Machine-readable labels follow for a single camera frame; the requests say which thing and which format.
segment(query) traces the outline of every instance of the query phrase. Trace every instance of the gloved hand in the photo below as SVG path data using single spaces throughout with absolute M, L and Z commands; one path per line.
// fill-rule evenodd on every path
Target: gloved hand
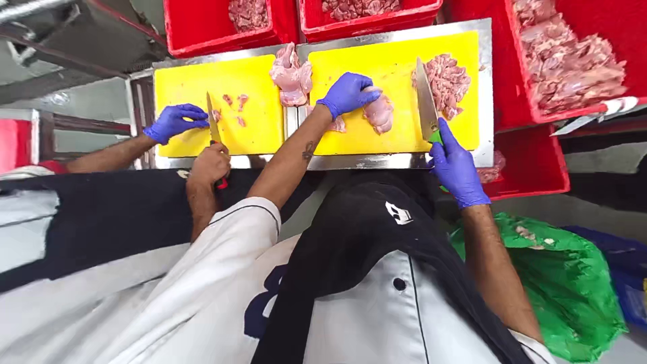
M 209 122 L 206 120 L 208 117 L 209 115 L 196 105 L 166 106 L 157 121 L 144 129 L 144 134 L 166 145 L 171 137 L 189 129 L 209 127 Z
M 431 172 L 454 195 L 460 209 L 491 203 L 490 198 L 483 192 L 472 154 L 458 144 L 447 126 L 447 121 L 440 117 L 438 123 L 444 147 L 439 142 L 433 144 L 429 152 L 433 157 L 429 162 L 429 166 L 433 166 Z
M 325 105 L 333 120 L 343 113 L 349 113 L 355 109 L 373 102 L 380 97 L 380 91 L 365 92 L 365 87 L 372 86 L 373 80 L 361 74 L 344 73 L 328 90 L 328 94 L 317 104 Z

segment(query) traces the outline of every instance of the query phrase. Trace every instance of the yellow cutting board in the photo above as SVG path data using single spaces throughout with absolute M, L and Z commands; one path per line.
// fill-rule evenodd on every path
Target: yellow cutting board
M 343 115 L 346 133 L 327 131 L 315 155 L 334 154 L 386 154 L 428 152 L 430 145 L 422 139 L 418 100 L 411 85 L 411 72 L 416 57 L 423 62 L 442 53 L 450 53 L 458 65 L 466 67 L 472 78 L 470 89 L 458 103 L 464 111 L 454 117 L 449 126 L 457 140 L 467 150 L 479 146 L 478 128 L 478 33 L 476 31 L 425 38 L 362 45 L 330 51 L 312 52 L 308 59 L 313 64 L 313 90 L 311 103 L 323 98 L 328 89 L 344 72 L 364 74 L 373 79 L 393 102 L 393 128 L 378 135 L 362 116 L 362 110 Z
M 199 106 L 206 112 L 206 92 L 209 91 L 214 109 L 220 109 L 223 114 L 218 129 L 223 144 L 232 155 L 274 153 L 284 141 L 279 88 L 269 75 L 275 58 L 270 54 L 158 69 L 155 71 L 155 113 L 159 116 L 165 106 L 185 103 Z M 249 100 L 239 113 L 236 97 L 243 93 Z M 223 100 L 225 94 L 232 97 L 232 107 Z M 241 116 L 247 126 L 240 126 L 236 116 Z M 172 137 L 167 145 L 160 145 L 158 154 L 195 157 L 209 146 L 210 140 L 208 128 L 188 130 Z

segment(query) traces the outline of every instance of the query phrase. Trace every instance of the stainless steel counter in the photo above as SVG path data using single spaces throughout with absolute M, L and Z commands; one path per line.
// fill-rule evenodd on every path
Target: stainless steel counter
M 321 43 L 297 45 L 296 50 L 301 61 L 305 61 L 310 52 L 328 49 L 356 47 L 358 45 L 385 43 L 393 41 L 416 40 L 445 36 L 476 30 L 479 34 L 479 147 L 472 151 L 474 164 L 477 167 L 492 166 L 494 155 L 494 116 L 492 104 L 492 30 L 490 19 L 463 21 L 430 27 L 399 30 L 368 36 L 346 38 L 342 40 Z M 154 63 L 154 69 L 176 67 L 225 60 L 236 60 L 264 54 L 274 54 L 282 46 L 275 45 L 243 51 L 226 52 L 201 56 L 186 60 L 170 60 Z M 143 126 L 150 125 L 154 115 L 145 112 L 145 104 L 154 104 L 154 86 L 152 71 L 133 75 L 129 81 L 129 98 L 135 125 L 133 133 L 139 133 Z M 284 132 L 286 138 L 305 120 L 305 108 L 285 108 L 283 113 Z M 272 158 L 267 155 L 235 155 L 232 157 L 232 168 L 262 168 Z M 426 153 L 397 153 L 397 154 L 368 154 L 368 155 L 315 155 L 309 170 L 332 169 L 377 169 L 377 168 L 427 168 L 429 156 Z M 194 158 L 169 158 L 154 156 L 150 168 L 190 168 Z

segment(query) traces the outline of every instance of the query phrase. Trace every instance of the raw meat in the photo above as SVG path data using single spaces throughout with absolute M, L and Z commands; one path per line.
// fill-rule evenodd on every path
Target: raw meat
M 238 33 L 267 27 L 265 0 L 230 0 L 229 20 Z
M 229 96 L 229 95 L 227 95 L 227 94 L 224 94 L 224 95 L 223 95 L 223 100 L 224 100 L 227 104 L 229 104 L 229 106 L 231 106 L 231 105 L 234 103 L 234 101 L 232 100 L 232 97 L 231 97 L 231 96 Z
M 505 167 L 505 158 L 501 152 L 498 150 L 494 151 L 494 166 L 477 168 L 476 172 L 479 174 L 481 183 L 490 183 L 494 182 L 499 175 L 501 170 Z
M 337 20 L 350 20 L 400 10 L 400 0 L 323 0 L 323 12 Z
M 239 103 L 238 104 L 238 112 L 240 113 L 240 112 L 243 111 L 243 105 L 245 105 L 245 102 L 247 102 L 247 100 L 249 100 L 249 96 L 247 96 L 246 94 L 243 93 L 242 95 L 238 96 L 237 99 L 238 99 L 238 103 Z
M 423 65 L 432 87 L 433 103 L 447 120 L 452 120 L 463 112 L 456 104 L 462 101 L 472 83 L 465 67 L 459 67 L 458 61 L 449 54 L 440 54 Z M 415 70 L 411 75 L 415 87 Z
M 625 61 L 608 40 L 578 40 L 552 0 L 515 0 L 532 98 L 544 114 L 581 108 L 626 92 Z
M 364 117 L 368 119 L 376 133 L 386 133 L 393 126 L 393 105 L 379 87 L 369 86 L 362 90 L 362 92 L 371 91 L 380 91 L 381 94 L 377 100 L 364 105 Z
M 276 53 L 270 70 L 270 77 L 280 89 L 279 100 L 283 106 L 301 106 L 308 102 L 308 93 L 313 88 L 313 65 L 306 61 L 299 64 L 299 58 L 290 43 Z
M 215 122 L 219 122 L 223 118 L 222 110 L 211 110 L 211 114 L 214 116 Z
M 307 117 L 310 115 L 311 112 L 313 112 L 314 106 L 306 105 L 305 106 L 305 116 Z M 339 131 L 340 133 L 345 133 L 346 132 L 346 123 L 344 123 L 344 120 L 342 119 L 342 116 L 339 115 L 336 117 L 332 123 L 328 126 L 328 130 L 330 131 Z

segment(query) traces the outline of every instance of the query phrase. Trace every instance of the red plastic crate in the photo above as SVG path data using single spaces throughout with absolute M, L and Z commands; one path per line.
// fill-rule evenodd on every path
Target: red plastic crate
M 0 119 L 0 173 L 31 164 L 32 123 Z
M 618 61 L 626 60 L 626 96 L 647 97 L 647 2 L 627 0 L 556 0 L 557 11 L 578 38 L 600 34 L 608 39 Z M 605 111 L 596 104 L 543 115 L 531 99 L 529 74 L 518 39 L 519 23 L 512 11 L 512 0 L 452 0 L 447 4 L 452 21 L 492 18 L 492 72 L 494 83 L 495 130 L 506 130 L 553 122 Z
M 494 136 L 494 147 L 505 157 L 501 179 L 483 185 L 492 201 L 512 197 L 559 194 L 571 189 L 564 154 L 555 127 L 507 131 Z
M 301 31 L 309 42 L 349 38 L 432 25 L 443 0 L 400 0 L 402 10 L 336 21 L 322 10 L 322 0 L 299 0 Z
M 229 0 L 164 0 L 168 50 L 175 57 L 190 58 L 298 43 L 294 1 L 267 0 L 267 15 L 266 28 L 236 33 L 229 20 Z

